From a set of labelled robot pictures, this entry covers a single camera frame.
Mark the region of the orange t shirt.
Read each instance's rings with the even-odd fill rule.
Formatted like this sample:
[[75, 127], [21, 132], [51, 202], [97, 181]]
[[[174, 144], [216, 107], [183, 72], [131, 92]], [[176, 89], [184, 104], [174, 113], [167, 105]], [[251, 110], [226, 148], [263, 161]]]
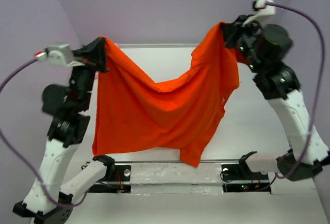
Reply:
[[236, 52], [224, 47], [220, 24], [193, 50], [189, 70], [165, 82], [110, 39], [105, 48], [109, 72], [98, 76], [93, 154], [178, 149], [181, 162], [197, 167], [239, 87]]

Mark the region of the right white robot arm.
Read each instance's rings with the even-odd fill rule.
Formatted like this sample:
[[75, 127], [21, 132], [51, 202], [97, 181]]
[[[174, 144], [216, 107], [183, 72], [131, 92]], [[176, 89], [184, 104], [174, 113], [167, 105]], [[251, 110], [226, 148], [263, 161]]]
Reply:
[[293, 46], [288, 32], [276, 24], [261, 26], [239, 16], [220, 26], [224, 46], [238, 49], [255, 74], [253, 81], [274, 109], [290, 149], [282, 156], [249, 152], [239, 159], [238, 174], [248, 179], [256, 172], [279, 173], [290, 181], [310, 179], [329, 164], [329, 148], [319, 136], [305, 107], [301, 84], [283, 59]]

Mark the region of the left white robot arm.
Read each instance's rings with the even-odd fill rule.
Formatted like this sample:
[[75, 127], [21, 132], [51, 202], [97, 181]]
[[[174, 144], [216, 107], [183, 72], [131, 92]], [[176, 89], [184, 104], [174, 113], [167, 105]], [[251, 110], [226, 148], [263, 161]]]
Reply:
[[65, 223], [94, 183], [113, 177], [113, 158], [95, 156], [71, 181], [63, 179], [85, 136], [90, 117], [85, 116], [97, 72], [106, 73], [106, 41], [97, 38], [78, 50], [55, 43], [35, 55], [39, 61], [72, 68], [66, 86], [50, 84], [42, 93], [42, 111], [52, 117], [39, 174], [24, 200], [13, 212], [34, 223]]

